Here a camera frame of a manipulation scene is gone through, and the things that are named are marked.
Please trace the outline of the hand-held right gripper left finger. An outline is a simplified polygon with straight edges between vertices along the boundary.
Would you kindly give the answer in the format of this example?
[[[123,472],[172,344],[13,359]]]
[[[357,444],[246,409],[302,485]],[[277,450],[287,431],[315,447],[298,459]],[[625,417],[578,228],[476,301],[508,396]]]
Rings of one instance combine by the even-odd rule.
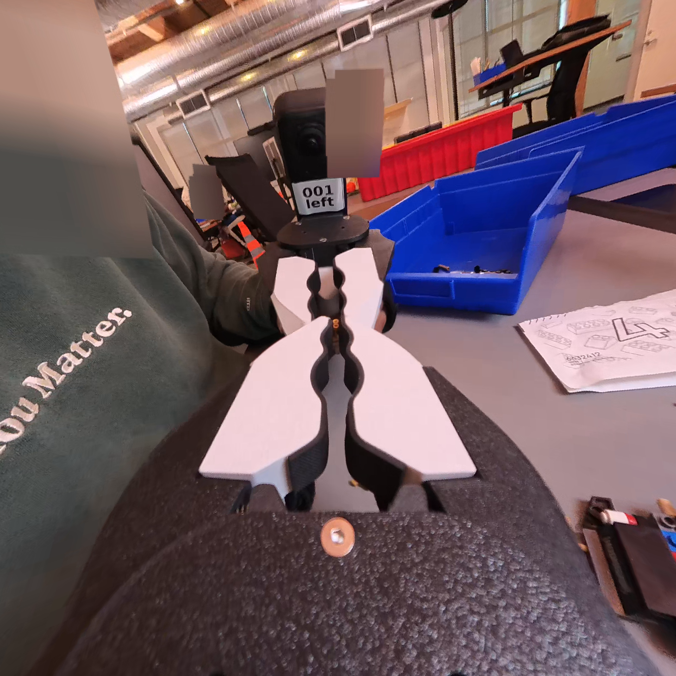
[[[199,473],[274,486],[290,494],[313,484],[328,460],[323,389],[333,325],[319,317],[254,360]]]

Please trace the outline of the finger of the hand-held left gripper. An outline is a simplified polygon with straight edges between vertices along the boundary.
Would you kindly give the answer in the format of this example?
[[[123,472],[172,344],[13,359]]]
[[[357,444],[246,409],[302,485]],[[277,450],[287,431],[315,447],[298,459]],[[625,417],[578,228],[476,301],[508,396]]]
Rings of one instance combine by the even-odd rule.
[[[383,306],[383,282],[373,250],[354,248],[335,258],[342,275],[343,322],[349,329],[375,328]]]
[[[292,256],[277,262],[271,300],[283,336],[295,333],[320,317],[318,282],[317,265],[309,258]]]

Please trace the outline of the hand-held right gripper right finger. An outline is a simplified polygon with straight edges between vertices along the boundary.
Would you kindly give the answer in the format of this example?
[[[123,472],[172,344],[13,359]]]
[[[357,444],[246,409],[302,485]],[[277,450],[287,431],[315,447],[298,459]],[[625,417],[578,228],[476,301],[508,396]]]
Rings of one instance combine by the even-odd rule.
[[[341,351],[351,393],[345,461],[387,510],[401,486],[474,477],[477,467],[424,367],[386,335],[344,319]]]

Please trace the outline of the pile of lego pieces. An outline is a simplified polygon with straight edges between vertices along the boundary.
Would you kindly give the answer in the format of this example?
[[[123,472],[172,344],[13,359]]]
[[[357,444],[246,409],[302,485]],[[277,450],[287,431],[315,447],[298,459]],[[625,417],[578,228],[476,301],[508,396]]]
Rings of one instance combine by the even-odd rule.
[[[469,270],[451,270],[450,266],[437,265],[433,268],[433,274],[444,274],[452,276],[506,276],[515,277],[517,274],[509,269],[488,270],[481,266],[474,266]]]

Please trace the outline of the blue plastic parts bin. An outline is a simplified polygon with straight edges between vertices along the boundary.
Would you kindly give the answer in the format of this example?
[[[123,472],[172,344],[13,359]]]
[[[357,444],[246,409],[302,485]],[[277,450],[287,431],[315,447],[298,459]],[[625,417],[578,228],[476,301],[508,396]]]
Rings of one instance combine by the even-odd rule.
[[[515,315],[564,223],[583,149],[435,181],[370,221],[394,241],[386,280],[401,306]],[[515,277],[433,274],[481,266]]]

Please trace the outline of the black lego car model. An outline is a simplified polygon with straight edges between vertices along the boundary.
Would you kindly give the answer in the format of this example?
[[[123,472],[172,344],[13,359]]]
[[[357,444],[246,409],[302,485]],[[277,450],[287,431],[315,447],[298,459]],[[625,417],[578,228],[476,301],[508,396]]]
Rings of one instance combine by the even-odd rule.
[[[615,613],[631,621],[675,624],[675,506],[618,511],[606,497],[586,504],[582,536],[596,579]]]

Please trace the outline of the person's left forearm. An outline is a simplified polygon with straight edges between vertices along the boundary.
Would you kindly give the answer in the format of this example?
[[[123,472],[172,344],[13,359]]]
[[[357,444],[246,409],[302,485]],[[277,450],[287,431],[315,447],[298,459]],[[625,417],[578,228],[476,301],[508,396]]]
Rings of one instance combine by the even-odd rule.
[[[143,197],[155,250],[197,302],[215,338],[234,347],[278,337],[278,317],[262,276],[203,249],[155,198],[146,191]]]

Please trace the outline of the orange traffic cone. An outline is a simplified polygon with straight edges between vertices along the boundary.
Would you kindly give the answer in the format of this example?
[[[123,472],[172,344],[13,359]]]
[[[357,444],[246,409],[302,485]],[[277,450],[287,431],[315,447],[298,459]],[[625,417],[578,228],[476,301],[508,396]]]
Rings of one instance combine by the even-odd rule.
[[[254,237],[244,220],[240,221],[236,227],[239,229],[244,244],[249,251],[249,255],[254,267],[258,270],[259,259],[266,253],[263,245]]]

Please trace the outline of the red plastic bin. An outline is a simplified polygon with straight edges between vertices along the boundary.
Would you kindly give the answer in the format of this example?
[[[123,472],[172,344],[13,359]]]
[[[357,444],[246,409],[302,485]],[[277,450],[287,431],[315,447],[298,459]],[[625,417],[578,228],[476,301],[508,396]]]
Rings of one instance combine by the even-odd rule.
[[[522,104],[477,115],[386,148],[379,175],[358,180],[363,201],[383,198],[475,166],[479,152],[512,138]]]

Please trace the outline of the white numbered paper bag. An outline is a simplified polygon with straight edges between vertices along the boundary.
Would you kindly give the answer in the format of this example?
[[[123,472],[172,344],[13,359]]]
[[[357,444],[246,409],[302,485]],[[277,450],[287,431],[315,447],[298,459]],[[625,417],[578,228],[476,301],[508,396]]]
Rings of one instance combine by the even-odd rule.
[[[526,320],[519,330],[568,393],[675,385],[675,290]]]

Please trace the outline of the black floor lamp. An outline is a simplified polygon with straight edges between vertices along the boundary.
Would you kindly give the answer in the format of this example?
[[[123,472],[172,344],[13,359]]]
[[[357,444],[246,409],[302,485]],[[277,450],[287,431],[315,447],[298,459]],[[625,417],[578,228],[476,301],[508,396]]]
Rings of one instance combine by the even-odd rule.
[[[450,81],[452,85],[452,110],[454,122],[458,122],[460,120],[460,112],[458,101],[457,59],[456,59],[456,44],[455,44],[453,16],[467,3],[468,1],[444,1],[444,3],[437,6],[432,11],[431,14],[431,18],[434,20],[440,20],[443,18],[447,20],[447,33],[449,42],[449,57],[450,57],[450,72],[451,72]]]

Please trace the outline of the black office chair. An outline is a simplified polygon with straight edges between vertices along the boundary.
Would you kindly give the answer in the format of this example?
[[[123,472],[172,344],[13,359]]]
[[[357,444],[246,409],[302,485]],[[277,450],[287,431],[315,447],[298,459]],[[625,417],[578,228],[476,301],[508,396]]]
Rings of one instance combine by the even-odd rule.
[[[549,93],[524,101],[528,123],[518,126],[512,131],[512,139],[523,137],[532,132],[543,130],[555,124],[563,123],[577,117],[575,94],[588,51],[566,56],[562,59],[553,78]],[[547,118],[533,121],[533,102],[546,98]]]

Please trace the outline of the wooden office desk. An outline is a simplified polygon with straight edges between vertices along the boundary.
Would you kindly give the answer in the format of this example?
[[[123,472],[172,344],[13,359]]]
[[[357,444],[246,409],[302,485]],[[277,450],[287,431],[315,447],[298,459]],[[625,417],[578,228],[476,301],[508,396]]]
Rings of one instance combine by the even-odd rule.
[[[483,99],[495,94],[498,91],[514,89],[526,79],[526,72],[528,70],[541,70],[548,65],[552,65],[560,61],[561,59],[559,59],[559,57],[563,57],[563,55],[567,55],[576,49],[582,48],[583,46],[591,45],[589,48],[592,49],[594,46],[598,45],[609,36],[624,30],[630,25],[631,21],[625,21],[605,30],[597,31],[592,35],[579,38],[578,40],[572,41],[566,45],[562,45],[555,49],[545,51],[542,54],[527,58],[522,62],[512,66],[511,68],[499,73],[495,77],[470,88],[469,93],[478,92],[478,97]]]

